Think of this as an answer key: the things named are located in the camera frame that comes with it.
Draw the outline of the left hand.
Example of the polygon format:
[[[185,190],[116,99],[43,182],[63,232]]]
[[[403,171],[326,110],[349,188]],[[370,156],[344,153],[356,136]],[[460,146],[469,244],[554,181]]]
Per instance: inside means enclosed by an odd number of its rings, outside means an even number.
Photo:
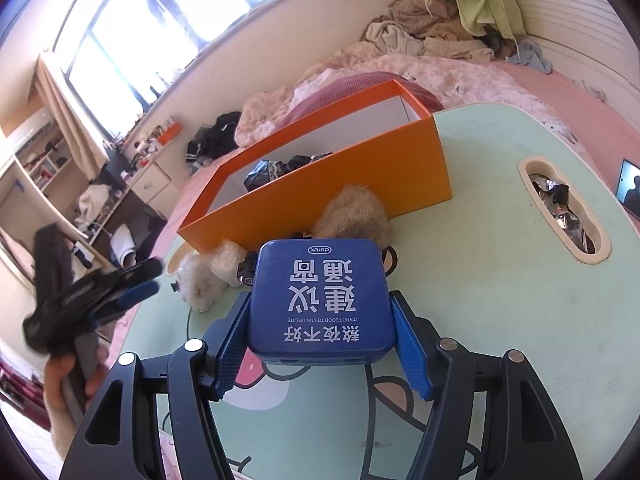
[[[107,357],[108,349],[99,344],[96,349],[96,368],[85,385],[85,408],[91,404],[108,373],[105,365]],[[70,406],[75,404],[75,397],[68,378],[75,365],[76,358],[73,354],[51,356],[43,375],[43,400],[50,419],[51,439],[62,460],[66,459],[77,431],[77,424],[70,412]]]

